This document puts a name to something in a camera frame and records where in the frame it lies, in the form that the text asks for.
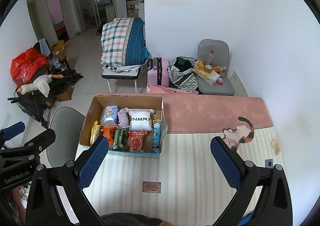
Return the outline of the yellow silver snack packet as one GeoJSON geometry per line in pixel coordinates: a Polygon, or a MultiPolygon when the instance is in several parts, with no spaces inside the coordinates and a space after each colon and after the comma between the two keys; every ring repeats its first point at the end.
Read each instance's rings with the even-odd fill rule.
{"type": "Polygon", "coordinates": [[[99,122],[96,120],[93,123],[93,126],[91,128],[91,136],[90,136],[90,145],[93,145],[94,142],[97,140],[97,138],[100,135],[100,130],[101,130],[101,125],[99,124],[99,122]]]}

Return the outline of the orange snack packet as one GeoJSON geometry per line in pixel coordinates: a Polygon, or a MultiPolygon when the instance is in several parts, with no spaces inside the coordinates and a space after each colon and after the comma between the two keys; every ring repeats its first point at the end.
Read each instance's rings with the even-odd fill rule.
{"type": "Polygon", "coordinates": [[[109,126],[109,127],[104,127],[100,130],[100,132],[107,139],[107,141],[110,145],[113,145],[113,143],[114,143],[114,134],[115,134],[116,129],[117,129],[116,126],[109,126]]]}

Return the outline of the green snack packet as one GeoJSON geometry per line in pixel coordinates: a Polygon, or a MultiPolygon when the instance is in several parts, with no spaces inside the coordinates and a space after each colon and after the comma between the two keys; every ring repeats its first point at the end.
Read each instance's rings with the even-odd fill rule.
{"type": "Polygon", "coordinates": [[[116,129],[112,149],[117,151],[127,151],[126,142],[128,138],[129,127],[116,129]]]}

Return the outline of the blue tissue pack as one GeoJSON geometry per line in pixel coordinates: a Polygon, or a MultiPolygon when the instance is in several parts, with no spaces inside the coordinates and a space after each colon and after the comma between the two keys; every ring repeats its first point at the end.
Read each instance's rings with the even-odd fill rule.
{"type": "Polygon", "coordinates": [[[117,125],[119,107],[116,105],[106,106],[102,118],[103,124],[117,125]]]}

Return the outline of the red snack packet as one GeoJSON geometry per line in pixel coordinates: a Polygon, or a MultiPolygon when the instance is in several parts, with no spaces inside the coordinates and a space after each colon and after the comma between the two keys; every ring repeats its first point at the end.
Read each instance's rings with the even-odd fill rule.
{"type": "Polygon", "coordinates": [[[129,136],[130,142],[130,152],[142,152],[144,138],[148,133],[146,131],[130,131],[129,136]]]}

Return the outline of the purple fuzzy cloth bundle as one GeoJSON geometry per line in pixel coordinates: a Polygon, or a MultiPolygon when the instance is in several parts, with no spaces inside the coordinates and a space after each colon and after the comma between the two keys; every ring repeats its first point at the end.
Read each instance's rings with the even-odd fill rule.
{"type": "Polygon", "coordinates": [[[118,123],[120,128],[129,127],[129,119],[127,116],[128,108],[122,108],[118,111],[118,123]]]}

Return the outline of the white pouch black lettering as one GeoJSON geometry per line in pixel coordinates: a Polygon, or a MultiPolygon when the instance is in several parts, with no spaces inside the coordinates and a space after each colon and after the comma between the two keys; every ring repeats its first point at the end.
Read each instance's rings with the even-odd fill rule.
{"type": "Polygon", "coordinates": [[[129,128],[131,131],[152,131],[151,115],[154,114],[153,109],[128,109],[127,113],[130,116],[129,128]]]}

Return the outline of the long blue snack packet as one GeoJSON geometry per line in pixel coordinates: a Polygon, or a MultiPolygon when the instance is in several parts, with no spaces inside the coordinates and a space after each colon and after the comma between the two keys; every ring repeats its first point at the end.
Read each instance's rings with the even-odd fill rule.
{"type": "Polygon", "coordinates": [[[152,141],[152,152],[153,153],[160,153],[161,133],[162,133],[161,119],[154,120],[153,121],[153,141],[152,141]]]}

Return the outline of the grey smartphone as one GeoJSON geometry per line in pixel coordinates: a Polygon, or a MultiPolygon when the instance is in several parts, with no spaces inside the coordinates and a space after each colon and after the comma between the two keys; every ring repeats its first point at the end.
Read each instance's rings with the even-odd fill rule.
{"type": "Polygon", "coordinates": [[[272,168],[273,167],[273,159],[266,159],[265,160],[265,167],[272,168]]]}

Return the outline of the grey plastic chair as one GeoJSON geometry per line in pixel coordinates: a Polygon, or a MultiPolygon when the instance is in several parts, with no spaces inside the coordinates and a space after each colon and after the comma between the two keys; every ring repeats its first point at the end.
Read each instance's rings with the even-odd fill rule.
{"type": "Polygon", "coordinates": [[[46,149],[52,167],[75,160],[84,120],[85,116],[71,107],[62,107],[54,113],[49,128],[54,130],[56,138],[46,149]]]}

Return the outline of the white goose plush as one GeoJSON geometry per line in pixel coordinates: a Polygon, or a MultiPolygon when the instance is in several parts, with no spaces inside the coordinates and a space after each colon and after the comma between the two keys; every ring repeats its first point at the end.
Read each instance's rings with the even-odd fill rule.
{"type": "Polygon", "coordinates": [[[53,79],[62,79],[63,75],[52,75],[45,74],[37,77],[33,83],[22,85],[17,89],[18,93],[25,95],[32,91],[40,91],[46,98],[49,95],[50,87],[49,84],[53,81],[53,79]]]}

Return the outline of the red plastic bag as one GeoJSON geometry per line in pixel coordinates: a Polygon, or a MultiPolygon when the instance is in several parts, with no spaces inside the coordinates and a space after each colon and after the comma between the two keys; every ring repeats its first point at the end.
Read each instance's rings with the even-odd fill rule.
{"type": "Polygon", "coordinates": [[[32,77],[42,67],[49,67],[45,55],[39,54],[33,47],[12,59],[10,75],[17,87],[29,84],[32,77]]]}

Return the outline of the open cardboard box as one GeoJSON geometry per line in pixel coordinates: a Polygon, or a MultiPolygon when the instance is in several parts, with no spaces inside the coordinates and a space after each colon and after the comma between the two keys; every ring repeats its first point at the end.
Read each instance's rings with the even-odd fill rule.
{"type": "Polygon", "coordinates": [[[164,104],[148,95],[97,95],[87,111],[79,144],[104,137],[111,153],[159,157],[164,136],[164,104]]]}

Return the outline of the yellow cardboard box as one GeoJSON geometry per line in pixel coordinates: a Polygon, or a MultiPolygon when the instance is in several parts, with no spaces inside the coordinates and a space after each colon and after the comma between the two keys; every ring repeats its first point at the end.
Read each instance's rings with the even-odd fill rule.
{"type": "Polygon", "coordinates": [[[66,48],[63,40],[57,41],[57,43],[52,46],[52,55],[58,60],[66,58],[66,48]]]}

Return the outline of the pink suitcase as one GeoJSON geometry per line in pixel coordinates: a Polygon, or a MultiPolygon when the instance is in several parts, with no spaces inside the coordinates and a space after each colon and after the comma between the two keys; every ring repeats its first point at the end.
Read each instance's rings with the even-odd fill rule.
{"type": "Polygon", "coordinates": [[[150,58],[147,63],[147,83],[169,87],[170,78],[167,72],[169,60],[165,58],[150,58]]]}

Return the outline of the white tissue box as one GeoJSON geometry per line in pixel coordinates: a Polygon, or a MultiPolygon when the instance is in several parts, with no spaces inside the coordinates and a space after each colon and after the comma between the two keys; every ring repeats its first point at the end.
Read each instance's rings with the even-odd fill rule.
{"type": "Polygon", "coordinates": [[[196,71],[195,73],[210,85],[214,85],[220,78],[220,75],[215,71],[212,71],[211,73],[207,73],[205,71],[199,70],[199,71],[196,71]]]}

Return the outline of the folded plaid quilt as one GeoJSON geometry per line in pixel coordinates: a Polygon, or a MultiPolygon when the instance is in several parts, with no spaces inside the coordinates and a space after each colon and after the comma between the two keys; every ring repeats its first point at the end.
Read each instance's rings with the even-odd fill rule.
{"type": "Polygon", "coordinates": [[[103,25],[101,64],[142,65],[150,53],[145,45],[144,21],[139,17],[115,18],[103,25]]]}

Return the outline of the patterned tote bag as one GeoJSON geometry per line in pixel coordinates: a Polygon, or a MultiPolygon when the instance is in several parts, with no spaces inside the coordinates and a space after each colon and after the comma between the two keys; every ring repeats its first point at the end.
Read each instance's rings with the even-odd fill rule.
{"type": "Polygon", "coordinates": [[[195,74],[195,58],[178,56],[167,66],[167,73],[170,84],[177,89],[191,92],[198,88],[198,81],[195,74]]]}

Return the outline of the tape roll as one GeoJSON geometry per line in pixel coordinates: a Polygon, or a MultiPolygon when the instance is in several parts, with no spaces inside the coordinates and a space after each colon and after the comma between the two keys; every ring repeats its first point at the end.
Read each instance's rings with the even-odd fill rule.
{"type": "Polygon", "coordinates": [[[206,65],[204,65],[204,71],[205,71],[206,73],[212,73],[213,68],[212,68],[211,65],[206,64],[206,65]]]}

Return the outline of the clear plastic bottle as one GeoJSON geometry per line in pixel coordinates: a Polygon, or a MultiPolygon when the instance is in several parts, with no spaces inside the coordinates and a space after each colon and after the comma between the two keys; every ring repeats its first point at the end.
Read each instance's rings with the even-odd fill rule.
{"type": "Polygon", "coordinates": [[[207,56],[207,59],[206,59],[206,64],[207,65],[213,65],[213,61],[214,61],[214,51],[213,50],[210,50],[208,56],[207,56]]]}

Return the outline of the grey cushioned chair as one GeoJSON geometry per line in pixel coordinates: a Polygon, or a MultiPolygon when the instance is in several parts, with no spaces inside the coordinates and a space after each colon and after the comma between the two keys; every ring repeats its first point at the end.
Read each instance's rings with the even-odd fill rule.
{"type": "Polygon", "coordinates": [[[220,40],[204,39],[200,42],[197,59],[206,65],[206,59],[210,52],[214,51],[213,71],[220,75],[220,78],[214,85],[208,84],[201,77],[196,75],[199,92],[208,95],[232,96],[234,88],[227,78],[227,69],[229,65],[229,47],[227,43],[220,40]]]}

